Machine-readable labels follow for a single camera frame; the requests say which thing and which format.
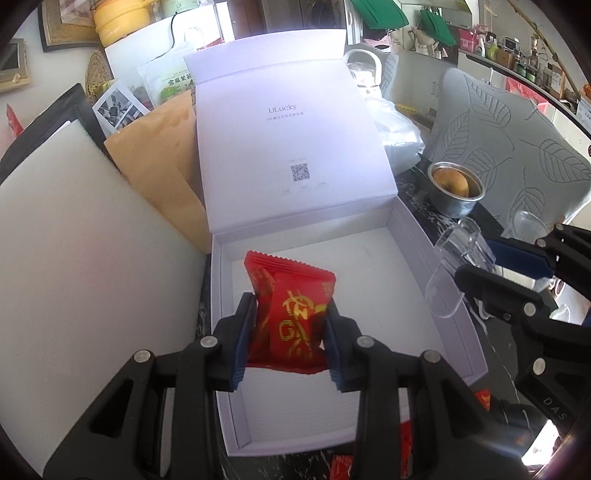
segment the picture frame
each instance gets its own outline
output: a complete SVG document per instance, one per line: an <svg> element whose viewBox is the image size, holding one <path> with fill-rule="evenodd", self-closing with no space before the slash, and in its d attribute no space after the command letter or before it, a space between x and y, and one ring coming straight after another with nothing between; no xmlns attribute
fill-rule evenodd
<svg viewBox="0 0 591 480"><path fill-rule="evenodd" d="M31 83L23 38L13 38L0 53L0 93Z"/></svg>
<svg viewBox="0 0 591 480"><path fill-rule="evenodd" d="M64 48L100 47L93 27L65 24L61 21L60 0L44 0L37 8L39 33L44 52Z"/></svg>

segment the woven placemat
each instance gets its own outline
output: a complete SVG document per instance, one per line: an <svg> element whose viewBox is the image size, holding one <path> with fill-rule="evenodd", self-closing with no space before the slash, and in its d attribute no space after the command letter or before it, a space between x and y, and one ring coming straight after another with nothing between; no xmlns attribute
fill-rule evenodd
<svg viewBox="0 0 591 480"><path fill-rule="evenodd" d="M95 50L90 55L86 68L86 96L95 103L97 101L96 89L105 82L113 79L111 67L103 50Z"/></svg>

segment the open box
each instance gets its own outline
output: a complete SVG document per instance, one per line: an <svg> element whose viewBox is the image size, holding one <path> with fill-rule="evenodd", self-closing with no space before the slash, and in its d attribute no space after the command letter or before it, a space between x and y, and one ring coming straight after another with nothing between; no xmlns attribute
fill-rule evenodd
<svg viewBox="0 0 591 480"><path fill-rule="evenodd" d="M431 316L424 290L439 258L402 201L388 203L360 202L214 235L212 327L252 291L243 260L254 249L333 271L339 313L355 319L364 335L410 355L437 350L474 383L487 367L472 320L463 304L453 317ZM217 404L228 455L279 455L351 442L359 394L338 392L327 371L247 368L239 388L219 392ZM404 398L401 420L408 420Z"/></svg>
<svg viewBox="0 0 591 480"><path fill-rule="evenodd" d="M486 373L475 328L463 305L448 319L429 311L439 259L397 197L344 45L344 31L293 31L186 57L213 233L212 327L252 291L253 249L334 272L336 305L363 334L413 355L437 350L470 384ZM353 440L359 394L339 393L327 371L247 368L217 403L228 455L262 456Z"/></svg>

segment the kitchen counter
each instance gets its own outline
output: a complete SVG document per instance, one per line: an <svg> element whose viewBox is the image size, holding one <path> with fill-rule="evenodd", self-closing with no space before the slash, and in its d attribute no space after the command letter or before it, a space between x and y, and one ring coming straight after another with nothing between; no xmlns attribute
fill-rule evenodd
<svg viewBox="0 0 591 480"><path fill-rule="evenodd" d="M425 165L412 168L397 176L398 195L419 222L432 243L435 243L443 231L452 224L452 220L437 213L427 198L426 177L422 173ZM485 235L498 235L502 226L480 204L476 205L470 217L475 220ZM207 335L210 330L210 270L204 274L202 304L198 321L197 338ZM518 445L525 451L535 439L545 418L529 405L529 402L517 393L512 377L517 372L515 345L509 325L500 320L482 323L473 317L489 373L472 386L473 391L488 389L499 402L502 409L502 421L507 422L508 443L510 447ZM327 479L330 462L335 453L351 455L353 445L343 445L332 449L305 452L293 455L275 455L270 457L228 457L223 444L222 432L217 416L216 402L212 401L212 412L216 418L216 441L222 466L219 472L226 480L320 480Z"/></svg>

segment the chair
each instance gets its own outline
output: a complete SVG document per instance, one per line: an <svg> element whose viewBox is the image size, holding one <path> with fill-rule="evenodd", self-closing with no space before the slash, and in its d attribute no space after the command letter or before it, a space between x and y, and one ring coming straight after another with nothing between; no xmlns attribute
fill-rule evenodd
<svg viewBox="0 0 591 480"><path fill-rule="evenodd" d="M482 204L507 226L525 210L546 225L568 222L591 199L591 168L528 99L458 69L440 81L437 118L424 155L476 173Z"/></svg>

